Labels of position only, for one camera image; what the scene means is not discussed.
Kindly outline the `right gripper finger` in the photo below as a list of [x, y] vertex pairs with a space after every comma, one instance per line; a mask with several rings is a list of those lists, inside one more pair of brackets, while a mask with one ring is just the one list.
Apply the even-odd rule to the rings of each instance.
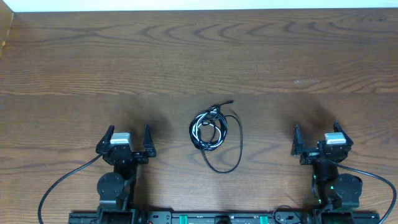
[[303, 151], [303, 139], [298, 125], [294, 127], [294, 140], [292, 143], [291, 155], [299, 155]]
[[333, 130], [336, 133], [341, 133], [345, 137], [347, 146], [353, 145], [352, 139], [343, 131], [342, 127], [340, 126], [340, 124], [337, 120], [335, 120], [333, 123]]

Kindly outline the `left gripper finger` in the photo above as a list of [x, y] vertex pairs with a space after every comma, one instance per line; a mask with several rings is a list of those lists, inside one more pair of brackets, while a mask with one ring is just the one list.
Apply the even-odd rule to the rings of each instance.
[[154, 152], [154, 143], [150, 135], [150, 129], [148, 124], [145, 124], [143, 146], [146, 152]]
[[110, 125], [104, 136], [96, 145], [97, 150], [109, 150], [111, 148], [111, 137], [114, 133], [114, 126]]

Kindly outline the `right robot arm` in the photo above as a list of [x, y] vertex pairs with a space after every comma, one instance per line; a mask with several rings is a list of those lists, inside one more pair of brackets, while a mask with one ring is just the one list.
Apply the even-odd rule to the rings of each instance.
[[300, 157], [302, 166], [312, 166], [312, 191], [319, 207], [304, 215], [303, 223], [354, 224], [353, 210], [359, 207], [363, 181], [352, 174], [340, 174], [338, 166], [348, 157], [353, 141], [340, 124], [324, 134], [316, 147], [305, 147], [299, 126], [294, 127], [291, 155]]

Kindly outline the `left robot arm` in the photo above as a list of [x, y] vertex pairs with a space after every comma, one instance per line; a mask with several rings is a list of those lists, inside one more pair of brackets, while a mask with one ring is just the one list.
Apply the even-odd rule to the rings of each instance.
[[147, 223], [145, 211], [134, 204], [137, 168], [149, 163], [157, 152], [145, 125], [143, 151], [133, 151], [129, 133], [115, 133], [110, 125], [96, 145], [96, 153], [113, 171], [104, 174], [97, 183], [99, 194], [98, 223]]

